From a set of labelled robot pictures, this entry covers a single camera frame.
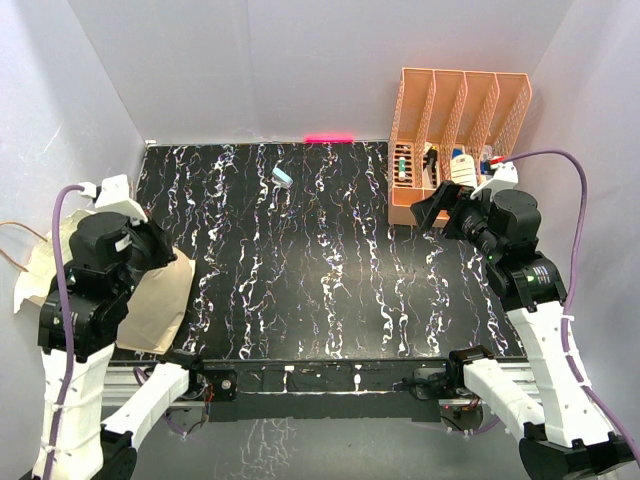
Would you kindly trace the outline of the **brown paper bag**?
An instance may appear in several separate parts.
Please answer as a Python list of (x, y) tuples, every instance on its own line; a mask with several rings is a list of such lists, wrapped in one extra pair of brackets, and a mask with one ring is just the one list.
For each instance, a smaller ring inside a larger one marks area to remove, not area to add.
[(53, 239), (32, 250), (14, 288), (14, 305), (38, 306), (37, 344), (43, 353), (71, 351), (84, 363), (99, 350), (164, 354), (181, 325), (195, 276), (195, 263), (173, 248), (177, 260), (147, 272), (138, 285), (119, 279), (130, 256), (127, 217), (78, 210), (63, 219), (59, 281)]

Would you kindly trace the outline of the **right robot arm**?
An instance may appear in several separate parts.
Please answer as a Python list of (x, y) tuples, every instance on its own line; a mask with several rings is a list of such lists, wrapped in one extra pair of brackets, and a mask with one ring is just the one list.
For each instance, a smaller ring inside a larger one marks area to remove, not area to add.
[(485, 258), (485, 276), (522, 341), (539, 397), (533, 399), (482, 346), (450, 353), (441, 379), (453, 394), (483, 400), (518, 442), (532, 479), (587, 479), (638, 459), (632, 443), (587, 393), (564, 311), (568, 294), (556, 265), (537, 250), (541, 215), (519, 190), (480, 193), (444, 181), (415, 202), (416, 224), (430, 229), (441, 211), (443, 233)]

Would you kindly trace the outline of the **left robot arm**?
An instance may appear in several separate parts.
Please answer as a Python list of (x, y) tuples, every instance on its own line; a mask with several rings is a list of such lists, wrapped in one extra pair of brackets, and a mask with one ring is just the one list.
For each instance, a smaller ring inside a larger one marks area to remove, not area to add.
[(171, 404), (206, 387), (201, 359), (172, 355), (112, 416), (101, 417), (104, 380), (117, 331), (143, 276), (176, 260), (152, 219), (116, 212), (82, 219), (70, 235), (71, 259), (56, 265), (39, 314), (45, 410), (34, 479), (129, 479), (138, 450)]

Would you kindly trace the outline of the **white labelled bottle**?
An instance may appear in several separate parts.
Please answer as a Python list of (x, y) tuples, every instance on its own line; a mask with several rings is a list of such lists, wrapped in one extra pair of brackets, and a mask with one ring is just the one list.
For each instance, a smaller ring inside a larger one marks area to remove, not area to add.
[(472, 188), (478, 186), (474, 158), (468, 154), (460, 154), (450, 160), (451, 181)]

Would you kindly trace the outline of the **orange desk organizer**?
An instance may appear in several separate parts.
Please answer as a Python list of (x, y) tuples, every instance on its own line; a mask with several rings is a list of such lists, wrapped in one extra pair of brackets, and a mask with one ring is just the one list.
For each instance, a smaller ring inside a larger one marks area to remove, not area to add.
[(451, 178), (452, 159), (509, 156), (532, 99), (525, 73), (404, 67), (389, 138), (388, 221), (416, 224), (410, 206)]

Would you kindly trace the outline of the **light blue stapler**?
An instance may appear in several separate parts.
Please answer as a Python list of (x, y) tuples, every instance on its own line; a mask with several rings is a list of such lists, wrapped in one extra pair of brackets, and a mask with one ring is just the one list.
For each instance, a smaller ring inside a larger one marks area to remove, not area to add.
[(278, 167), (272, 171), (272, 181), (280, 188), (289, 189), (293, 184), (293, 179)]

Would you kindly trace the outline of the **pink tape strip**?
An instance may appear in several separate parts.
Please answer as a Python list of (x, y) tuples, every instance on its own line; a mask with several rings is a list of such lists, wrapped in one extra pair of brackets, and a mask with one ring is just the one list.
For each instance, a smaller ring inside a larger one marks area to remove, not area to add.
[(310, 134), (304, 137), (305, 144), (344, 144), (353, 141), (352, 135), (339, 133)]

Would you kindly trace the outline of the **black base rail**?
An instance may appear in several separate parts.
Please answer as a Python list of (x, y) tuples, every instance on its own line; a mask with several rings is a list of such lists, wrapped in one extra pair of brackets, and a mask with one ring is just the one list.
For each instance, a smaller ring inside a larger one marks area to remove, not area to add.
[(454, 430), (488, 418), (470, 394), (444, 385), (445, 361), (210, 360), (212, 422), (257, 419), (409, 419)]

